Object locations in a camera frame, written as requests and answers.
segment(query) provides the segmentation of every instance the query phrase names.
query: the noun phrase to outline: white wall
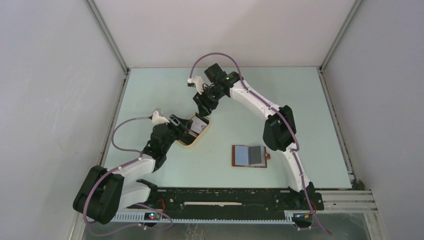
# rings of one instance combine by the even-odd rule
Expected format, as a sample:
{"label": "white wall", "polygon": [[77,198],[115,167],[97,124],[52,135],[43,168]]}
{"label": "white wall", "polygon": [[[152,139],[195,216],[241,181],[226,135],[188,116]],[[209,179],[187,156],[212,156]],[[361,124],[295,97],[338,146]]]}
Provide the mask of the white wall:
{"label": "white wall", "polygon": [[0,45],[0,239],[65,239],[124,74],[82,0],[3,0]]}
{"label": "white wall", "polygon": [[[129,67],[319,66],[355,0],[97,0]],[[224,57],[200,62],[208,67]]]}
{"label": "white wall", "polygon": [[365,1],[326,74],[389,238],[423,239],[424,1]]}

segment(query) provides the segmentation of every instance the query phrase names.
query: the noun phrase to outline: metal frame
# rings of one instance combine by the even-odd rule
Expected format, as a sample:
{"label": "metal frame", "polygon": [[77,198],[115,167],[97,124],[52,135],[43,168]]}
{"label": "metal frame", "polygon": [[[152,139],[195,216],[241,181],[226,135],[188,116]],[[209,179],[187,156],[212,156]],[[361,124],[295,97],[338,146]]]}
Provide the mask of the metal frame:
{"label": "metal frame", "polygon": [[[124,92],[127,87],[130,70],[128,69],[124,58],[122,57],[102,15],[100,14],[100,11],[98,7],[95,4],[94,0],[84,0],[87,4],[88,9],[93,15],[94,20],[98,24],[100,30],[102,31],[102,34],[105,37],[105,40],[111,47],[113,53],[115,54],[117,60],[119,61],[119,64],[121,65],[123,71],[125,72],[126,76],[122,84],[122,88],[119,93],[119,97],[116,102],[115,111],[111,120],[110,128],[108,129],[108,133],[104,142],[104,148],[103,152],[100,156],[99,164],[103,165],[104,160],[106,159],[107,152],[110,145],[110,135],[116,125],[117,116],[119,113],[119,110],[122,105],[122,100],[124,97]],[[324,91],[325,99],[328,104],[328,108],[331,114],[331,119],[333,121],[333,125],[337,134],[337,138],[340,144],[340,148],[343,154],[343,158],[346,164],[346,168],[349,174],[349,177],[351,179],[351,182],[354,184],[355,181],[358,180],[358,177],[356,175],[356,166],[354,161],[352,161],[348,145],[346,144],[343,130],[340,125],[340,121],[338,119],[337,115],[337,109],[334,106],[331,92],[329,90],[329,87],[326,82],[325,78],[325,69],[327,68],[334,52],[336,51],[337,47],[340,44],[340,41],[343,39],[347,29],[352,23],[352,20],[355,18],[356,14],[358,13],[360,7],[364,3],[364,0],[356,0],[354,5],[352,6],[348,16],[346,17],[340,31],[337,34],[337,37],[332,44],[331,48],[329,49],[327,55],[325,56],[325,59],[323,60],[320,67],[317,68],[319,79],[322,85],[322,90]],[[368,231],[371,237],[371,240],[386,240],[387,236],[385,234],[384,227],[380,221],[380,217],[378,214],[377,206],[374,202],[374,197],[372,195],[372,192],[369,190],[344,190],[344,189],[334,189],[334,190],[317,190],[318,193],[322,194],[322,200],[324,203],[324,210],[318,211],[319,213],[327,213],[327,214],[336,214],[336,213],[363,213]],[[134,209],[128,209],[124,211],[118,212],[115,221],[116,222],[134,222],[134,219],[139,218],[140,210],[134,210]],[[285,211],[286,213],[286,220],[282,220],[281,222],[278,221],[249,221],[246,223],[249,224],[291,224],[291,217],[294,213],[293,211]],[[69,230],[68,240],[81,240],[84,234],[85,224],[82,219],[82,214],[77,213],[74,216],[73,220],[74,224],[72,225],[71,229]],[[189,223],[189,221],[182,219],[182,223]]]}

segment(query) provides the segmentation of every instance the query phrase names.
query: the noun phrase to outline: white tabletop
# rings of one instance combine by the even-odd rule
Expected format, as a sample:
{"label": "white tabletop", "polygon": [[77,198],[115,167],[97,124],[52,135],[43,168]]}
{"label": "white tabletop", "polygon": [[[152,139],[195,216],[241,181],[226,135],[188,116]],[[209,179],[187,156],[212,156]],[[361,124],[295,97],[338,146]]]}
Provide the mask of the white tabletop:
{"label": "white tabletop", "polygon": [[[204,68],[194,75],[202,76]],[[224,68],[227,73],[234,68]],[[168,117],[188,119],[197,106],[196,89],[187,87],[189,68],[133,68],[117,123],[149,116],[161,108]],[[293,110],[300,144],[299,156],[316,188],[351,188],[329,108],[315,67],[242,67],[244,79],[256,91]],[[210,126],[191,148],[175,142],[156,172],[141,178],[160,187],[286,188],[283,156],[271,151],[267,168],[232,167],[232,145],[264,145],[264,122],[241,103],[226,96],[209,116]],[[122,126],[115,142],[122,148],[142,150],[153,124],[138,120]],[[120,165],[137,157],[110,146],[104,166]]]}

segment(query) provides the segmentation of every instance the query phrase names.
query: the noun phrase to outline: gray partition wall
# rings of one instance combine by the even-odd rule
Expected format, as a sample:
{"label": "gray partition wall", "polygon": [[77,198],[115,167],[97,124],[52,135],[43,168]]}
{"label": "gray partition wall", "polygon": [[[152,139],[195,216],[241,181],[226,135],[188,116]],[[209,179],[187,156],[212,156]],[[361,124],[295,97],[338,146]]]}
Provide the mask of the gray partition wall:
{"label": "gray partition wall", "polygon": [[422,239],[424,1],[368,0],[325,76],[389,239]]}
{"label": "gray partition wall", "polygon": [[0,6],[0,239],[65,239],[124,72],[83,0]]}

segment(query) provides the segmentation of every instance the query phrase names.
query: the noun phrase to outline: light green table surface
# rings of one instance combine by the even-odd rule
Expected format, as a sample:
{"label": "light green table surface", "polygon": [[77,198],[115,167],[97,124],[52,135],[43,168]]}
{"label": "light green table surface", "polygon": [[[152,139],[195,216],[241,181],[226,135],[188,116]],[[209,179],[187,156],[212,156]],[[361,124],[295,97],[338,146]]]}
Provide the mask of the light green table surface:
{"label": "light green table surface", "polygon": [[[202,76],[204,68],[195,74]],[[234,68],[224,68],[227,73]],[[124,93],[117,124],[149,116],[155,108],[166,117],[189,118],[197,106],[196,89],[187,87],[189,68],[133,68]],[[303,167],[316,188],[350,188],[324,92],[315,67],[242,67],[244,79],[264,97],[292,108]],[[122,148],[142,150],[153,123],[132,121],[122,126],[115,142]],[[223,97],[210,115],[207,132],[191,148],[175,142],[156,172],[142,178],[160,187],[286,188],[283,156],[271,152],[268,168],[232,167],[232,145],[264,144],[264,122],[241,103]],[[112,145],[104,166],[117,166],[137,157]]]}

